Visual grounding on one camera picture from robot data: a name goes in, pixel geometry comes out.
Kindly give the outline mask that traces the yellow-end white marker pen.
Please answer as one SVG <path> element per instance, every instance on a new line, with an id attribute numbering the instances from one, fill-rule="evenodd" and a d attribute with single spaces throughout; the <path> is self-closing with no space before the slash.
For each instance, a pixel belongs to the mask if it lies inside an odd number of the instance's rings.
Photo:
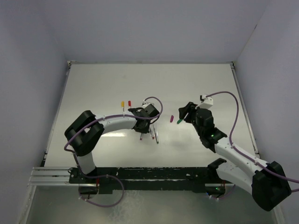
<path id="1" fill-rule="evenodd" d="M 125 103 L 124 101 L 121 102 L 122 114 L 125 116 Z"/>

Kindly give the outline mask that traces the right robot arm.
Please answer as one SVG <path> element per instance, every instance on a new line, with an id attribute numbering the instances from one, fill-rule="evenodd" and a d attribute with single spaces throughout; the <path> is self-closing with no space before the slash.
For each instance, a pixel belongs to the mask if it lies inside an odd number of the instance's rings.
<path id="1" fill-rule="evenodd" d="M 215 127 L 212 112 L 193 102 L 179 108 L 179 118 L 195 128 L 202 145 L 222 156 L 224 161 L 208 170 L 208 179 L 221 179 L 250 193 L 256 204 L 270 211 L 291 195 L 282 166 L 266 162 L 243 149 L 237 149 L 230 138 Z"/>

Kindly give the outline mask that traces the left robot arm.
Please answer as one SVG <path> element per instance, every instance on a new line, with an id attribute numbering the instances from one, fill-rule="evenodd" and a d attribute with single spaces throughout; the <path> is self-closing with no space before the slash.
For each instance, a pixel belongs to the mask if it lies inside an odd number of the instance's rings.
<path id="1" fill-rule="evenodd" d="M 90 110 L 84 111 L 65 131 L 67 143 L 64 150 L 73 154 L 80 169 L 80 178 L 86 183 L 91 183 L 96 178 L 92 151 L 100 137 L 106 133 L 125 129 L 148 133 L 151 121 L 159 118 L 160 114 L 161 112 L 151 103 L 130 108 L 122 114 L 102 118 L 96 118 Z"/>

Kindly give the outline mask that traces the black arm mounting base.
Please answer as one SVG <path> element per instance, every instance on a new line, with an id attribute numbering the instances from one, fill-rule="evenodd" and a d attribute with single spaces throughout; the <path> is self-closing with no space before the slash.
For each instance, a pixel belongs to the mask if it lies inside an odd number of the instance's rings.
<path id="1" fill-rule="evenodd" d="M 112 194 L 122 189 L 203 193 L 215 191 L 222 183 L 216 169 L 225 162 L 225 159 L 219 158 L 207 167 L 96 168 L 93 176 L 81 174 L 78 168 L 70 168 L 68 172 L 69 182 L 78 184 L 83 195 Z"/>

